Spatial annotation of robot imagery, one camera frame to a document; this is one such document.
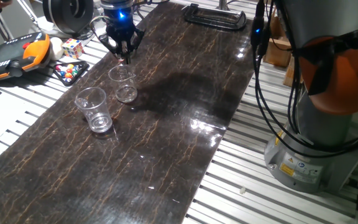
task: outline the black bracket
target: black bracket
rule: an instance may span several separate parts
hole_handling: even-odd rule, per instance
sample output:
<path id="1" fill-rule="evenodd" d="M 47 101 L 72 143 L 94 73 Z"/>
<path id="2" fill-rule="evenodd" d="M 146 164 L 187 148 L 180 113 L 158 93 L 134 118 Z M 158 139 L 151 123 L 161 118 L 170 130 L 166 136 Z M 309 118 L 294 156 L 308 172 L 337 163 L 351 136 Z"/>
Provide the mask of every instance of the black bracket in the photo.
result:
<path id="1" fill-rule="evenodd" d="M 205 10 L 217 12 L 220 14 L 227 13 L 227 14 L 233 15 L 232 12 L 225 12 L 225 11 L 220 11 L 220 10 L 215 10 L 215 9 L 205 9 Z M 197 12 L 198 12 L 198 4 L 192 3 L 188 7 L 187 11 L 185 12 L 185 20 L 188 22 L 193 22 L 193 23 L 202 24 L 202 25 L 211 26 L 211 27 L 219 27 L 219 28 L 227 29 L 227 30 L 242 29 L 246 26 L 246 22 L 247 22 L 246 14 L 242 11 L 240 13 L 238 20 L 235 22 L 222 21 L 219 19 L 209 18 L 208 16 L 196 16 Z"/>

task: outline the small toy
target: small toy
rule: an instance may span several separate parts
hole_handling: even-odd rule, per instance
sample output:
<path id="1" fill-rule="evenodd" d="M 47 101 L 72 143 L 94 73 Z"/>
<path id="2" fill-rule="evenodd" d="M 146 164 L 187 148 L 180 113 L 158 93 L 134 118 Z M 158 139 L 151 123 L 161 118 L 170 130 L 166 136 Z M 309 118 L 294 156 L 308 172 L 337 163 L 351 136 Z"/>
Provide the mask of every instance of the small toy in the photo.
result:
<path id="1" fill-rule="evenodd" d="M 84 61 L 63 63 L 55 66 L 55 70 L 53 71 L 53 73 L 65 86 L 70 86 L 88 69 L 88 67 L 88 63 Z"/>
<path id="2" fill-rule="evenodd" d="M 78 59 L 78 57 L 84 53 L 81 41 L 75 39 L 68 39 L 68 41 L 63 44 L 63 50 L 67 57 L 75 59 Z"/>

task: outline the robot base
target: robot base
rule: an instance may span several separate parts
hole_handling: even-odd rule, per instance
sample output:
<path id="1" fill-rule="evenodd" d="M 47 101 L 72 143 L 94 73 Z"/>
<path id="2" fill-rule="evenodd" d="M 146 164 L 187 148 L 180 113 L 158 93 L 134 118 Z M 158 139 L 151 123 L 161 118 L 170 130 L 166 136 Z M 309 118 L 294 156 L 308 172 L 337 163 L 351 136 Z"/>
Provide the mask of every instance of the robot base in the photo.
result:
<path id="1" fill-rule="evenodd" d="M 305 148 L 288 136 L 284 141 L 300 152 L 327 154 Z M 338 192 L 358 165 L 358 150 L 336 157 L 310 158 L 294 153 L 276 138 L 266 145 L 264 157 L 267 169 L 280 183 L 306 193 Z"/>

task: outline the cardboard box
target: cardboard box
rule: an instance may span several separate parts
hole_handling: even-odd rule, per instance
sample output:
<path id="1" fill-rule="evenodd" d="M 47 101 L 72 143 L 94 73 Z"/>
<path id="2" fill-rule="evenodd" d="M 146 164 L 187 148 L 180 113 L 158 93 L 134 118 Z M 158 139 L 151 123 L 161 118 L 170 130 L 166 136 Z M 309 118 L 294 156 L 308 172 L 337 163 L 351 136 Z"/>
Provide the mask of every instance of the cardboard box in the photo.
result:
<path id="1" fill-rule="evenodd" d="M 274 42 L 281 49 L 290 49 L 291 45 L 286 40 L 275 39 Z M 291 60 L 291 52 L 280 50 L 273 43 L 273 39 L 270 39 L 268 42 L 268 47 L 266 55 L 264 56 L 264 62 L 271 63 L 280 67 L 287 67 Z"/>
<path id="2" fill-rule="evenodd" d="M 290 64 L 287 67 L 287 72 L 285 73 L 283 85 L 292 87 L 293 75 L 295 73 L 295 59 L 291 57 Z"/>
<path id="3" fill-rule="evenodd" d="M 286 51 L 286 49 L 290 49 L 291 44 L 285 36 L 285 31 L 281 26 L 280 19 L 275 16 L 275 10 L 276 9 L 274 9 L 274 12 L 272 14 L 272 20 L 270 22 L 272 38 L 269 40 L 267 52 L 264 56 L 264 62 L 271 63 L 280 67 L 287 67 L 290 63 L 291 52 Z M 279 48 L 277 48 L 276 45 L 273 43 L 273 39 L 280 49 L 285 50 L 280 50 Z"/>

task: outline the screw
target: screw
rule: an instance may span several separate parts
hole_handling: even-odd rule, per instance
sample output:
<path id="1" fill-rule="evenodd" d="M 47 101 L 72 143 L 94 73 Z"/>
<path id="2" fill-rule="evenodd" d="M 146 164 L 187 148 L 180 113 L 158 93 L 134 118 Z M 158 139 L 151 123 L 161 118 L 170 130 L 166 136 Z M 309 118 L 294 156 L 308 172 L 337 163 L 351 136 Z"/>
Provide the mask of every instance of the screw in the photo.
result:
<path id="1" fill-rule="evenodd" d="M 277 165 L 276 164 L 269 164 L 268 165 L 271 169 L 276 169 Z"/>

